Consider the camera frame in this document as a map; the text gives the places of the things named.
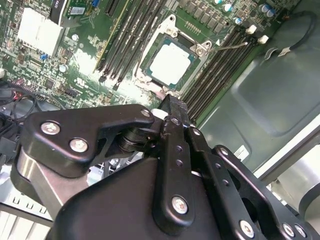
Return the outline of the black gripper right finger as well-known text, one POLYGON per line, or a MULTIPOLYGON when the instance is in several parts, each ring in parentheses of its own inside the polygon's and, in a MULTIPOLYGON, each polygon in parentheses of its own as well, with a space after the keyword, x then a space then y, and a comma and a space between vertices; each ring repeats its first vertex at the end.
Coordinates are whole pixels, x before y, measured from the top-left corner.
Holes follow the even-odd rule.
POLYGON ((172 115, 186 126, 191 165, 203 185, 223 240, 312 240, 314 230, 285 207, 225 146, 210 148, 191 124, 187 105, 172 98, 172 115))

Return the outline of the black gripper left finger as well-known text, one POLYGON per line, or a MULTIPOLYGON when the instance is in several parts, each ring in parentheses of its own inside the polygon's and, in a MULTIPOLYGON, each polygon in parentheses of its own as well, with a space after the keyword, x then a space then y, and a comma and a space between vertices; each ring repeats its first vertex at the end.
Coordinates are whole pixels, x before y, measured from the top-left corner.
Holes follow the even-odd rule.
POLYGON ((76 194, 120 170, 148 159, 157 161, 152 217, 169 236, 195 219, 190 148, 181 120, 172 115, 167 95, 158 116, 139 104, 31 114, 20 135, 17 172, 20 190, 36 196, 53 223, 76 194))

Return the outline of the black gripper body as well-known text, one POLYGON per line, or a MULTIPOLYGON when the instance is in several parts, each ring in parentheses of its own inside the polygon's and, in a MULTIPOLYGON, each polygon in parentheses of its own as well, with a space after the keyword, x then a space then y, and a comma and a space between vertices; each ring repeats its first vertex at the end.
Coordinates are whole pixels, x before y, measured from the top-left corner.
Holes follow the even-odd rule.
POLYGON ((159 229, 152 215, 157 161, 138 161, 74 195, 56 216, 49 240, 226 240, 202 178, 192 175, 193 224, 178 236, 159 229))

